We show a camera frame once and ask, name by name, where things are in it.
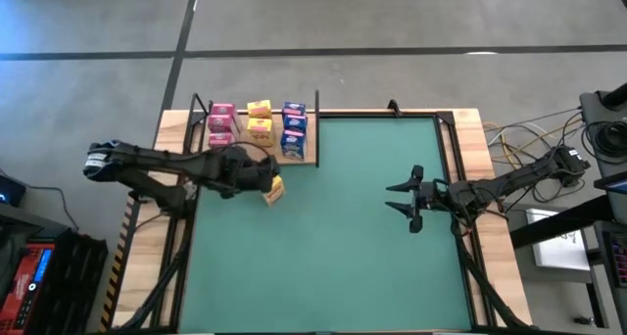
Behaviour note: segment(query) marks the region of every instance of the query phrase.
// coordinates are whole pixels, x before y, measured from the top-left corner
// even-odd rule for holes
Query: blue box
[[[307,134],[307,116],[287,115],[283,119],[283,129]]]
[[[284,130],[281,136],[281,151],[283,156],[288,159],[303,161],[307,154],[305,134],[293,130]]]
[[[283,104],[283,110],[281,110],[281,115],[284,119],[287,115],[306,116],[305,105],[286,101]]]

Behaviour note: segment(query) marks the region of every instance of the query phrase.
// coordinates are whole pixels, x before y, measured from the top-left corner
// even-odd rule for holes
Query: small cardboard box
[[[265,147],[274,145],[275,134],[272,120],[265,119],[248,119],[248,132],[256,144]]]
[[[288,159],[304,160],[307,154],[305,134],[293,130],[283,131],[281,136],[281,151]]]
[[[285,186],[283,185],[283,179],[280,176],[275,176],[272,180],[272,190],[268,193],[264,193],[265,202],[272,206],[279,198],[285,194]]]
[[[283,120],[283,128],[285,130],[293,130],[307,133],[307,116],[287,115]]]
[[[272,106],[269,100],[248,103],[247,109],[250,119],[272,119]]]
[[[220,148],[235,142],[233,133],[210,133],[209,147],[210,149]]]
[[[214,104],[212,106],[211,115],[229,115],[233,118],[235,125],[237,125],[237,129],[242,131],[242,123],[239,120],[239,116],[237,115],[237,109],[233,104]]]
[[[286,101],[283,104],[283,110],[281,110],[281,115],[284,119],[288,115],[306,116],[305,105]]]
[[[230,115],[209,115],[207,126],[211,133],[232,133],[235,139],[239,138],[239,128]]]

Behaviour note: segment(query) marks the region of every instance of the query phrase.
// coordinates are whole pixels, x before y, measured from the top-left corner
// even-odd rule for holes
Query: pink box
[[[242,131],[242,124],[239,121],[239,116],[237,115],[237,109],[233,104],[214,104],[212,106],[211,115],[229,115],[233,117],[235,121],[235,125],[237,125],[237,129]]]
[[[230,115],[209,115],[207,126],[211,133],[232,133],[235,138],[239,137],[239,126]]]
[[[209,134],[209,147],[211,149],[226,146],[235,142],[233,133],[211,133]]]

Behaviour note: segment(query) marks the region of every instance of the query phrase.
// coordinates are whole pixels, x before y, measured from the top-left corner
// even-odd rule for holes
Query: green mat
[[[283,166],[286,194],[199,203],[181,333],[469,329],[450,217],[424,228],[383,204],[424,166],[443,178],[432,119],[321,119],[320,168]]]

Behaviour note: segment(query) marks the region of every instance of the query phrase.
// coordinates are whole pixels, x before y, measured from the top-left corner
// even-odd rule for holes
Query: concrete floor
[[[187,4],[0,0],[0,54],[173,52]],[[198,0],[195,7],[187,50],[627,44],[620,0]],[[0,130],[7,133],[0,168],[62,187],[81,231],[107,239],[113,250],[126,190],[83,178],[84,153],[92,141],[110,138],[150,146],[171,66],[172,59],[0,62]],[[403,107],[478,108],[483,120],[505,124],[574,108],[579,93],[612,89],[624,74],[627,53],[620,52],[193,59],[182,63],[172,107],[187,108],[193,92],[238,105],[262,98],[311,105],[319,89],[324,108],[378,108],[394,98]],[[537,124],[549,129],[567,118]],[[516,132],[510,139],[529,138]],[[579,147],[578,138],[569,144]],[[591,184],[598,176],[594,165],[584,190],[553,205],[598,196]],[[29,192],[24,207],[67,221],[54,193]],[[615,314],[610,330],[570,322],[590,315],[583,285],[524,283],[540,327],[620,333]]]

